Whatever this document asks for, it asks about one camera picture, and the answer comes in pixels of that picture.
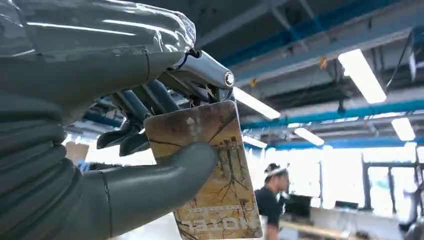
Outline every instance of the person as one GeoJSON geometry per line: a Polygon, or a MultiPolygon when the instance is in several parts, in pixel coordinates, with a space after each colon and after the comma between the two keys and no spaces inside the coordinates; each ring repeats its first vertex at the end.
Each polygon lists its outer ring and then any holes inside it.
{"type": "Polygon", "coordinates": [[[278,240],[279,220],[282,213],[282,201],[277,194],[286,191],[289,186],[289,172],[275,163],[266,170],[265,185],[254,192],[263,231],[263,240],[278,240]]]}

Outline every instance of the hair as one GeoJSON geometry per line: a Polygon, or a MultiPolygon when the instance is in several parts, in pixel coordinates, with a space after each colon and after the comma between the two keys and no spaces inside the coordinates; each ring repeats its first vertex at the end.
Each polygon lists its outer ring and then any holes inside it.
{"type": "Polygon", "coordinates": [[[289,172],[286,168],[281,168],[280,165],[277,165],[275,163],[271,163],[268,165],[268,167],[264,171],[265,174],[268,174],[268,176],[265,178],[265,183],[269,183],[273,177],[281,177],[281,176],[288,176],[289,172]]]}

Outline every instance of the computer monitor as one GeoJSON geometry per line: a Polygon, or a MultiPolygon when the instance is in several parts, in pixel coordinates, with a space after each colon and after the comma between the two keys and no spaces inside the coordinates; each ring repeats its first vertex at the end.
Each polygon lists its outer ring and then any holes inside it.
{"type": "Polygon", "coordinates": [[[358,209],[359,204],[357,202],[349,202],[349,201],[335,201],[335,208],[342,209],[358,209]]]}
{"type": "Polygon", "coordinates": [[[284,214],[296,217],[309,218],[311,215],[311,196],[290,194],[285,202],[284,214]]]}

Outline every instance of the transparent plastic cover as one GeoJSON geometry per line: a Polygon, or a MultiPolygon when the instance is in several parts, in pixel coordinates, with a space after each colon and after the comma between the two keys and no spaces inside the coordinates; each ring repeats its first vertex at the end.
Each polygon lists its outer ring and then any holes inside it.
{"type": "Polygon", "coordinates": [[[118,55],[120,48],[132,54],[186,52],[195,41],[195,25],[184,14],[146,4],[0,1],[0,58],[35,54],[66,58],[99,50],[118,55]]]}

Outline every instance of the robotic hand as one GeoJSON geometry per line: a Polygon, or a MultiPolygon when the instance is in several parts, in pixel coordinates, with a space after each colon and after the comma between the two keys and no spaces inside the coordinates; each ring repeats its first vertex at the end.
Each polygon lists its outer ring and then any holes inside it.
{"type": "Polygon", "coordinates": [[[190,200],[218,161],[195,143],[167,164],[82,175],[65,158],[63,126],[104,96],[128,116],[99,138],[121,155],[149,147],[143,120],[232,99],[232,73],[193,50],[179,12],[120,0],[0,2],[0,239],[104,240],[190,200]]]}

